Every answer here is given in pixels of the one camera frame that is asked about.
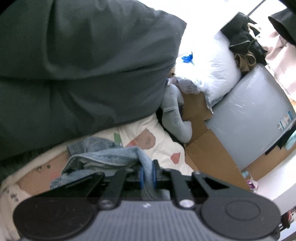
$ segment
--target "denim jeans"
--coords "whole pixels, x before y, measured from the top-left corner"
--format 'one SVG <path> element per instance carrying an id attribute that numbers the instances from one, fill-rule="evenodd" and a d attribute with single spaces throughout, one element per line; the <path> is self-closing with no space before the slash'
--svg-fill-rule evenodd
<path id="1" fill-rule="evenodd" d="M 70 158 L 62 170 L 62 176 L 52 181 L 51 189 L 95 172 L 112 176 L 119 169 L 129 168 L 140 162 L 144 169 L 142 197 L 145 200 L 170 199 L 168 191 L 153 188 L 152 160 L 137 146 L 123 148 L 108 139 L 87 137 L 83 141 L 69 144 L 67 149 Z"/>

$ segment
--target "triangular cutout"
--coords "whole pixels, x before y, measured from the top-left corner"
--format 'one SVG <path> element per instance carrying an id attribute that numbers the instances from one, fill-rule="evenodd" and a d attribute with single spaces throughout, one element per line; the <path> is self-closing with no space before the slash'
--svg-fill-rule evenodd
<path id="1" fill-rule="evenodd" d="M 208 177 L 204 178 L 206 183 L 214 190 L 220 190 L 220 189 L 226 189 L 226 188 L 229 188 L 228 186 L 222 184 L 222 183 L 219 183 L 219 182 L 216 182 L 215 180 L 213 179 L 210 179 Z"/>

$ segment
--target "blue and white label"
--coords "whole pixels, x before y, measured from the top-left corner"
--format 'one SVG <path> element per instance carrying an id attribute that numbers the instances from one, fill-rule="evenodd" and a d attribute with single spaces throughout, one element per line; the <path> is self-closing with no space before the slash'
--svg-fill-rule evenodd
<path id="1" fill-rule="evenodd" d="M 284 118 L 278 123 L 277 127 L 279 130 L 284 130 L 293 120 L 293 116 L 290 111 L 287 112 Z"/>

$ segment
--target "gray plush toy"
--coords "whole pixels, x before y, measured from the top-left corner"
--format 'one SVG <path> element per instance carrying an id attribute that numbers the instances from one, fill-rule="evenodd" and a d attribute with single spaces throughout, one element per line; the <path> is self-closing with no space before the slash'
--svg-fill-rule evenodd
<path id="1" fill-rule="evenodd" d="M 173 134 L 180 142 L 187 143 L 192 137 L 190 121 L 182 121 L 179 106 L 184 105 L 184 99 L 177 86 L 165 87 L 161 108 L 163 110 L 163 126 Z"/>

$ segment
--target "silver bolt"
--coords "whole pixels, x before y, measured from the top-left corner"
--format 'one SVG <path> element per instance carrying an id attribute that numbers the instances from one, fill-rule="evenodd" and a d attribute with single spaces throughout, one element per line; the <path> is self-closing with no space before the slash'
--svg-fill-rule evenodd
<path id="1" fill-rule="evenodd" d="M 184 208 L 191 208 L 194 206 L 194 201 L 189 199 L 183 199 L 179 202 L 179 205 Z"/>
<path id="2" fill-rule="evenodd" d="M 103 208 L 112 208 L 114 205 L 113 205 L 113 202 L 111 202 L 110 200 L 108 199 L 104 199 L 100 202 L 100 205 L 101 207 Z"/>

